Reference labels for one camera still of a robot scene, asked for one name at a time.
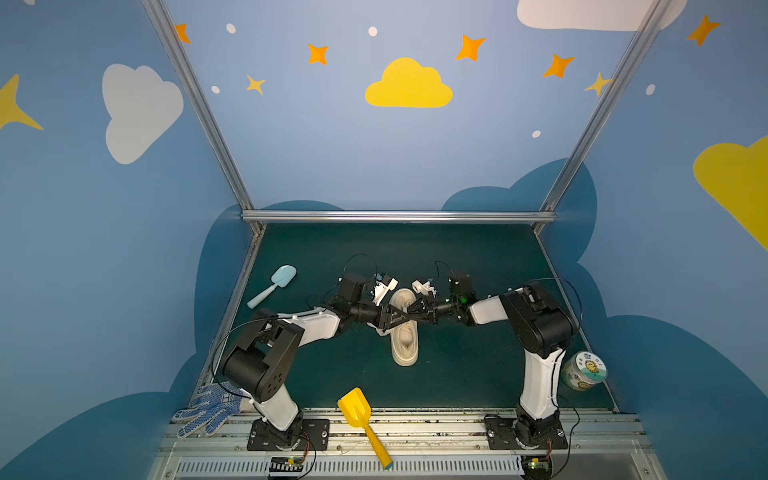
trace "blue and white glove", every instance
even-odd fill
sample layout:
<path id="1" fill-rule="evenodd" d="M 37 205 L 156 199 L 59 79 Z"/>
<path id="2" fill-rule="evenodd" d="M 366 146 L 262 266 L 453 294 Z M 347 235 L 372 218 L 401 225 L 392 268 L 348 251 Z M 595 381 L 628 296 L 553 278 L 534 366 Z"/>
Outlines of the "blue and white glove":
<path id="1" fill-rule="evenodd" d="M 222 385 L 230 392 L 240 393 L 240 389 L 230 382 L 224 382 Z M 205 435 L 213 435 L 232 415 L 256 411 L 247 398 L 232 395 L 217 383 L 197 389 L 190 406 L 191 409 L 179 410 L 174 415 L 174 420 L 189 420 L 176 434 L 180 439 L 188 437 L 203 425 Z"/>

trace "robotic arm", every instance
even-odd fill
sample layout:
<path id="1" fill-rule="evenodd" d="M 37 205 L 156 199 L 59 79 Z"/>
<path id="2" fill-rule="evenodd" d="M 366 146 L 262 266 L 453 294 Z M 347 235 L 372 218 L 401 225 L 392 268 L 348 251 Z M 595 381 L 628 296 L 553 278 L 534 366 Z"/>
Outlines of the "robotic arm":
<path id="1" fill-rule="evenodd" d="M 535 449 L 562 430 L 557 404 L 557 374 L 565 349 L 577 326 L 540 282 L 477 301 L 468 275 L 449 279 L 449 298 L 439 301 L 422 295 L 402 311 L 381 306 L 396 280 L 377 274 L 369 288 L 365 278 L 347 274 L 336 295 L 324 307 L 294 314 L 258 310 L 232 346 L 224 351 L 218 374 L 227 377 L 262 415 L 274 445 L 294 447 L 302 434 L 302 416 L 284 385 L 296 351 L 319 339 L 330 339 L 352 323 L 371 323 L 388 330 L 409 320 L 437 323 L 440 316 L 456 315 L 467 325 L 508 320 L 525 349 L 525 386 L 518 404 L 515 436 L 523 448 Z M 369 293 L 370 300 L 363 294 Z M 264 346 L 270 349 L 265 353 Z"/>

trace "wall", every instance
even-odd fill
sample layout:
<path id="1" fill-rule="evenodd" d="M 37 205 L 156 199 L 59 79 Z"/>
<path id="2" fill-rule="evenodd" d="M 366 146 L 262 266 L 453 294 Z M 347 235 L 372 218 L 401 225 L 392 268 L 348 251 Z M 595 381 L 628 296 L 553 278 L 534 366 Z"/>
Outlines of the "wall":
<path id="1" fill-rule="evenodd" d="M 167 0 L 256 207 L 331 210 L 538 210 L 650 4 Z"/>
<path id="2" fill-rule="evenodd" d="M 178 84 L 139 0 L 0 5 L 0 478 L 143 478 L 189 399 L 251 233 Z"/>
<path id="3" fill-rule="evenodd" d="M 767 15 L 688 2 L 542 232 L 670 480 L 768 468 Z"/>

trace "shovel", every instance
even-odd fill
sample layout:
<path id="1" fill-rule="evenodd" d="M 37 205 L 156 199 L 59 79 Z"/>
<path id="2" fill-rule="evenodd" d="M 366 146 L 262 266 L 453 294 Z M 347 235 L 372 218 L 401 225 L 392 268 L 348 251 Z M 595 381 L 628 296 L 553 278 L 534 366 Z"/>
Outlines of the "shovel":
<path id="1" fill-rule="evenodd" d="M 272 286 L 264 290 L 262 293 L 259 293 L 254 298 L 248 302 L 248 308 L 253 309 L 256 305 L 261 303 L 262 300 L 267 298 L 270 293 L 275 291 L 275 288 L 278 286 L 280 288 L 285 287 L 285 285 L 288 284 L 289 281 L 291 281 L 296 275 L 296 267 L 291 265 L 283 265 L 277 271 L 274 275 L 272 275 Z"/>
<path id="2" fill-rule="evenodd" d="M 368 440 L 370 440 L 373 446 L 373 451 L 376 452 L 384 469 L 391 468 L 392 459 L 389 457 L 389 453 L 386 452 L 384 445 L 379 441 L 379 437 L 376 436 L 376 433 L 368 425 L 368 421 L 371 419 L 371 405 L 369 405 L 368 400 L 362 394 L 362 390 L 355 388 L 352 392 L 344 395 L 339 400 L 339 408 L 350 427 L 356 429 L 362 427 L 366 430 L 366 435 L 368 435 Z"/>

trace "white cloud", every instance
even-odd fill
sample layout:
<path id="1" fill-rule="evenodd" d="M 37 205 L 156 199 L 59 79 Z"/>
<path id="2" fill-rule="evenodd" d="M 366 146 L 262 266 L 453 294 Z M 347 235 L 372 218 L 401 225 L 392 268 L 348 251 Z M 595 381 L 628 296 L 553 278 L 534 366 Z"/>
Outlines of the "white cloud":
<path id="1" fill-rule="evenodd" d="M 123 165 L 135 162 L 181 116 L 184 97 L 154 70 L 114 64 L 104 71 L 101 92 L 112 121 L 107 149 Z"/>
<path id="2" fill-rule="evenodd" d="M 635 31 L 653 0 L 520 0 L 518 18 L 532 28 Z M 666 28 L 687 0 L 672 0 L 661 19 Z"/>

